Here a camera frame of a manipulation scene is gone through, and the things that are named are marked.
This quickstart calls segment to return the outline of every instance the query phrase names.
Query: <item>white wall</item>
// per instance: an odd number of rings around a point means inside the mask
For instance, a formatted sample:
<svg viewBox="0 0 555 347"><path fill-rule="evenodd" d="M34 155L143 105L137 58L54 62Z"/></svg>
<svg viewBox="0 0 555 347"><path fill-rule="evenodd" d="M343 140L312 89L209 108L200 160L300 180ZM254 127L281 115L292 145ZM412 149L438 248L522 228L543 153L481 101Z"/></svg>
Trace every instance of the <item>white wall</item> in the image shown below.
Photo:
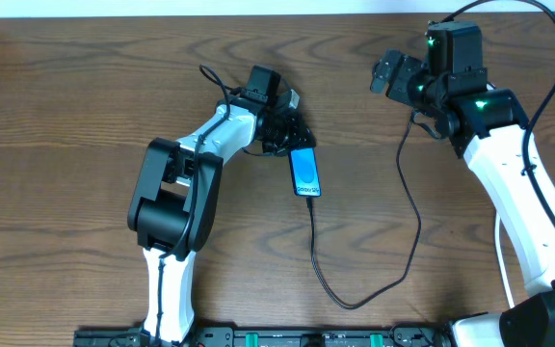
<svg viewBox="0 0 555 347"><path fill-rule="evenodd" d="M555 11L555 0L540 0ZM0 18L335 14L450 13L471 0L0 0ZM521 12L538 9L516 1L494 1L476 12Z"/></svg>

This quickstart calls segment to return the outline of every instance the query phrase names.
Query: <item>wooden tabletop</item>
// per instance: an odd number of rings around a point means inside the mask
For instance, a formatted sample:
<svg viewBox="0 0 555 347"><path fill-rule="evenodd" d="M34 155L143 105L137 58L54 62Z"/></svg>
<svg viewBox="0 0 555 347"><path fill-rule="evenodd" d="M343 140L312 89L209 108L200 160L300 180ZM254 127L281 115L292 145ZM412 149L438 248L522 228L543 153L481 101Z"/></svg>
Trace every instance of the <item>wooden tabletop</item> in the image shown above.
<svg viewBox="0 0 555 347"><path fill-rule="evenodd" d="M147 311L147 269L126 213L146 145L185 136L220 90L273 67L302 96L318 139L320 264L356 301L398 279L416 219L395 168L409 109L369 92L389 47L422 57L440 14L0 20L0 346L70 345L81 327L127 327ZM491 81L529 115L555 79L555 29L540 13L476 14ZM555 182L555 98L536 131ZM245 326L438 322L507 308L491 202L448 143L413 129L402 156L423 233L408 278L345 311L309 262L305 201L285 158L225 166L198 255L197 317ZM525 298L510 241L516 300Z"/></svg>

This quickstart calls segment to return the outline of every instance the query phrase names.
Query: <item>white cable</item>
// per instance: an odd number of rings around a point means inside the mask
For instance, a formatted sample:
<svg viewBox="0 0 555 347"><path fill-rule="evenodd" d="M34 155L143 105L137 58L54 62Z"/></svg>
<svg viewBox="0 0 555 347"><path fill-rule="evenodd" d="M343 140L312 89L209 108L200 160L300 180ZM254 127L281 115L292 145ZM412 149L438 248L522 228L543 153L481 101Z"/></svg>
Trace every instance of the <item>white cable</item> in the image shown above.
<svg viewBox="0 0 555 347"><path fill-rule="evenodd" d="M507 294L507 303L509 308L513 308L513 295L511 295L511 287L509 286L509 279L507 279L507 269L505 268L505 261L502 258L502 248L500 247L500 215L496 211L496 222L493 227L493 240L496 245L496 255L498 256L498 266L500 267L500 277L502 278L502 285L505 287L505 294Z"/></svg>

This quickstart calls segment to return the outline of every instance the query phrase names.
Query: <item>wood grain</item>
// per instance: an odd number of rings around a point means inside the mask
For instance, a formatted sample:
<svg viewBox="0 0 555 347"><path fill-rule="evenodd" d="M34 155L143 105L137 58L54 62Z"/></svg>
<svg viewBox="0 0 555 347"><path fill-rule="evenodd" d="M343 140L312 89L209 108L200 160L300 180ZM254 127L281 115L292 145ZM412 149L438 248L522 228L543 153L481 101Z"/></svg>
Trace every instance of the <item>wood grain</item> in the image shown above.
<svg viewBox="0 0 555 347"><path fill-rule="evenodd" d="M491 80L532 113L555 78L555 29L542 14L478 14ZM397 279L416 220L395 150L408 109L369 92L388 47L421 56L429 15L0 20L0 346L65 346L80 327L145 318L146 267L125 216L148 142L213 115L220 91L274 67L301 93L319 140L318 251L355 301ZM536 131L555 182L555 98ZM309 220L286 159L235 155L198 256L200 318L239 326L390 325L506 308L493 208L448 144L414 130L403 169L423 217L407 280L346 312L308 259ZM525 298L504 238L512 288Z"/></svg>

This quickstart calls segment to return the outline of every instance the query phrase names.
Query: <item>green led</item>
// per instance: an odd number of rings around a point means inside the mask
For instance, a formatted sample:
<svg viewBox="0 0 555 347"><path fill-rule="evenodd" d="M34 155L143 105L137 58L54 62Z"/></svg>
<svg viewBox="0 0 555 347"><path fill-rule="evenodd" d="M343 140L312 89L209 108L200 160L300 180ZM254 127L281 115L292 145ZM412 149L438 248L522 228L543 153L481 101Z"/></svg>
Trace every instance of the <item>green led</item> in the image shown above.
<svg viewBox="0 0 555 347"><path fill-rule="evenodd" d="M488 102L479 100L479 101L475 101L474 104L477 105L479 110L483 110L483 108L488 104Z"/></svg>

